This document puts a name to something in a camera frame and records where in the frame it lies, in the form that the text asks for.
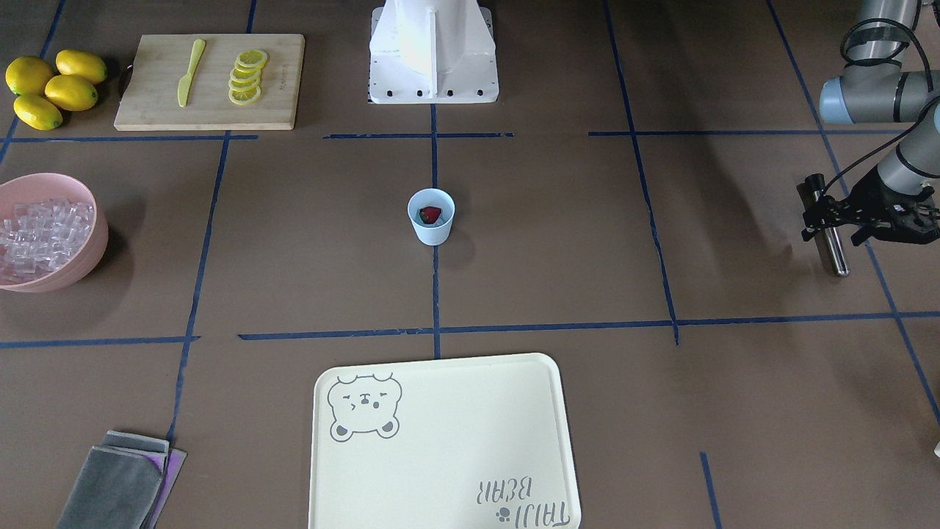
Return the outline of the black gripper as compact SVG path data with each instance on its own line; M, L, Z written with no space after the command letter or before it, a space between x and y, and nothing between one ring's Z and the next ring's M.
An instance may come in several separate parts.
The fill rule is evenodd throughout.
M858 247L869 238L884 242L927 245L939 238L936 188L924 184L916 195L891 190L873 168L850 191L846 201L820 195L803 211L803 241L821 234L839 233L855 226L850 243Z

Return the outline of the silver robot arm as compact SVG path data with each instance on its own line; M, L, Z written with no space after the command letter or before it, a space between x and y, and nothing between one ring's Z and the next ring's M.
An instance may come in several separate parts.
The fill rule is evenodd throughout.
M822 175L808 177L802 238L856 226L867 239L927 245L938 239L938 71L914 33L922 1L865 1L840 43L844 69L820 91L826 123L904 123L907 129L876 148L882 159L845 198L829 193Z

